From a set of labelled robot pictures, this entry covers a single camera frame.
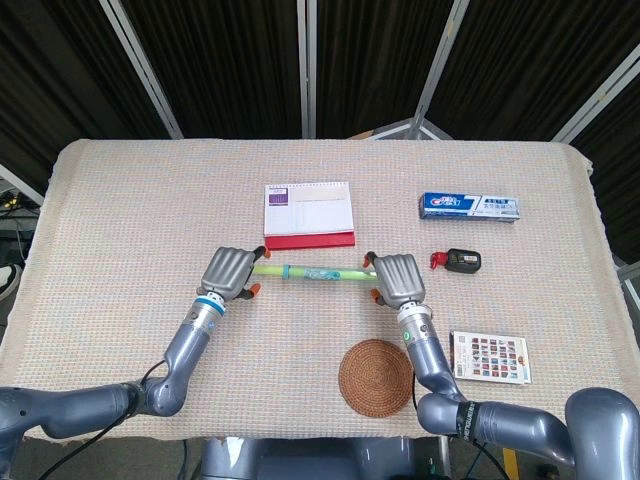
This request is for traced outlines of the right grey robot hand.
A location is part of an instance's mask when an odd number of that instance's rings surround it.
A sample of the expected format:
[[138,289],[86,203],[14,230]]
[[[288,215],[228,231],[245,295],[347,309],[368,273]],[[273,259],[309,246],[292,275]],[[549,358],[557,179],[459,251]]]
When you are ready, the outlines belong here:
[[377,305],[399,310],[405,304],[424,301],[423,279],[412,254],[378,256],[369,251],[363,266],[372,266],[375,270],[378,286],[371,291],[371,296]]

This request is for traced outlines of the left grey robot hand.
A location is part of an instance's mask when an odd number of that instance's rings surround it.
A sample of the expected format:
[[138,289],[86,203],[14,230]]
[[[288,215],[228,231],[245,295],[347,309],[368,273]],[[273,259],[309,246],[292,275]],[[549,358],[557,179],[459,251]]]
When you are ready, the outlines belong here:
[[260,291],[259,284],[247,287],[255,263],[262,257],[269,258],[270,251],[265,246],[254,250],[233,247],[220,247],[216,250],[206,268],[200,286],[199,295],[218,295],[225,302],[236,299],[252,300]]

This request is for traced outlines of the black bottle red cap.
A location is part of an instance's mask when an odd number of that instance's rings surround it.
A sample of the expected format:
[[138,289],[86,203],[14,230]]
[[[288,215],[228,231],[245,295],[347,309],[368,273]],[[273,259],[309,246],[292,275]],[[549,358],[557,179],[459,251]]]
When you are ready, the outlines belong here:
[[481,264],[481,255],[470,250],[451,248],[448,251],[434,252],[430,256],[433,270],[442,266],[451,272],[474,274],[480,270]]

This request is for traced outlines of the beige woven tablecloth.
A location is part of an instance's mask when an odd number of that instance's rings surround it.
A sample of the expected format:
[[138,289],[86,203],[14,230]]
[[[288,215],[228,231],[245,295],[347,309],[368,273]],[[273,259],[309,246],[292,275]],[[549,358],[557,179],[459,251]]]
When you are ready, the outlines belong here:
[[[441,339],[453,330],[525,338],[532,383],[465,381],[476,401],[562,415],[585,387],[624,389],[624,317],[589,162],[556,143],[458,141],[89,141],[55,165],[0,345],[0,387],[66,391],[154,368],[215,250],[263,241],[269,184],[345,181],[356,243],[273,255],[276,264],[358,267],[368,251],[410,253]],[[419,217],[425,192],[517,198],[513,223]],[[430,256],[478,252],[474,274]],[[349,408],[338,369],[354,344],[399,343],[394,314],[356,282],[266,279],[230,304],[181,411],[139,416],[119,436],[418,436],[410,408]]]

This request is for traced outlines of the blue toothpaste box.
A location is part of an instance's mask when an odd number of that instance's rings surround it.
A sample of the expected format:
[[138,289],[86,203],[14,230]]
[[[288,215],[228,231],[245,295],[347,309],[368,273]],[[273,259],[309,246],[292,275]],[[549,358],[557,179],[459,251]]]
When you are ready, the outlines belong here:
[[421,219],[491,220],[513,223],[521,218],[519,200],[496,195],[425,192],[419,200]]

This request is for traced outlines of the white red desk calendar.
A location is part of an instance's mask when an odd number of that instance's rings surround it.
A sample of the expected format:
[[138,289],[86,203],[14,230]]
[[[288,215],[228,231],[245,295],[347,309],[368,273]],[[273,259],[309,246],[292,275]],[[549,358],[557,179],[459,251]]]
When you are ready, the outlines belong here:
[[267,185],[264,188],[264,240],[270,250],[354,246],[349,184]]

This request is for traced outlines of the round woven rattan coaster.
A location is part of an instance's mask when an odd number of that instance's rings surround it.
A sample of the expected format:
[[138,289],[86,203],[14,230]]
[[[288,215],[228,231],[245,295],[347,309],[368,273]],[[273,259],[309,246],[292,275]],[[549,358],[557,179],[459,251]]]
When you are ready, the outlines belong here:
[[356,413],[386,418],[401,411],[413,390],[413,368],[395,344],[368,339],[344,355],[338,373],[340,393]]

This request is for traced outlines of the card box with picture grid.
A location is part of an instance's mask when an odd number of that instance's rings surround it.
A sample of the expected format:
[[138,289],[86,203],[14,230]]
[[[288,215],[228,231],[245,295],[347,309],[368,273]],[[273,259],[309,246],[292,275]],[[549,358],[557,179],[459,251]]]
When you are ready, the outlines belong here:
[[451,331],[449,342],[456,380],[532,383],[528,345],[523,337]]

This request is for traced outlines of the grey robot torso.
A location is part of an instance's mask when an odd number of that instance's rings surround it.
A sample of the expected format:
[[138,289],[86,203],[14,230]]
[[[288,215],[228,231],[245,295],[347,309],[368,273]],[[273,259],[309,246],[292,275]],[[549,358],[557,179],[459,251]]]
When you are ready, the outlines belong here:
[[451,473],[444,439],[213,437],[192,480],[435,480]]

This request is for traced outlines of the white black shoe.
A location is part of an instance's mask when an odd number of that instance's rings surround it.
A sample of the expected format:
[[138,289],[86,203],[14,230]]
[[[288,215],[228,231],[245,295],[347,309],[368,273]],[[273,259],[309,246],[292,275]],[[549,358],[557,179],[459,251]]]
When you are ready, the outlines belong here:
[[22,268],[17,264],[0,267],[0,302],[11,296],[18,288]]

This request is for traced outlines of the dark screen panel white frame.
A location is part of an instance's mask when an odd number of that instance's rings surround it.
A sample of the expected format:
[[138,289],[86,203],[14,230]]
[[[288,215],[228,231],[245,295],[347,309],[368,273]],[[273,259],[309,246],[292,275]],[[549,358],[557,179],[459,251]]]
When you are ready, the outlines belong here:
[[461,140],[549,141],[640,44],[640,0],[471,0],[426,114]]
[[591,183],[617,257],[640,260],[640,43],[555,134],[593,162]]
[[186,138],[299,139],[296,0],[120,0]]
[[0,0],[0,164],[37,193],[78,139],[166,139],[99,0]]
[[454,0],[317,0],[316,136],[415,113]]

